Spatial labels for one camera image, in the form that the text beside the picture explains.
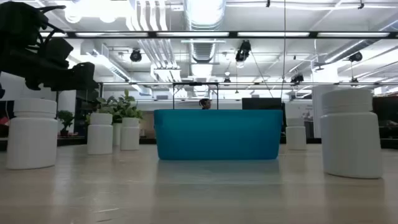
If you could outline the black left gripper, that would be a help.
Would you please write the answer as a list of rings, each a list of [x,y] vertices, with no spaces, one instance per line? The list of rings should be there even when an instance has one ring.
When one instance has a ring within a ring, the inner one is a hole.
[[[43,83],[52,90],[89,90],[99,87],[93,79],[95,65],[91,62],[78,63],[68,68],[67,57],[73,47],[63,38],[55,34],[65,31],[49,22],[46,12],[65,9],[64,5],[36,8],[24,2],[17,2],[19,18],[21,19],[21,47],[30,52],[29,62],[37,66],[40,78],[31,78],[27,86]]]

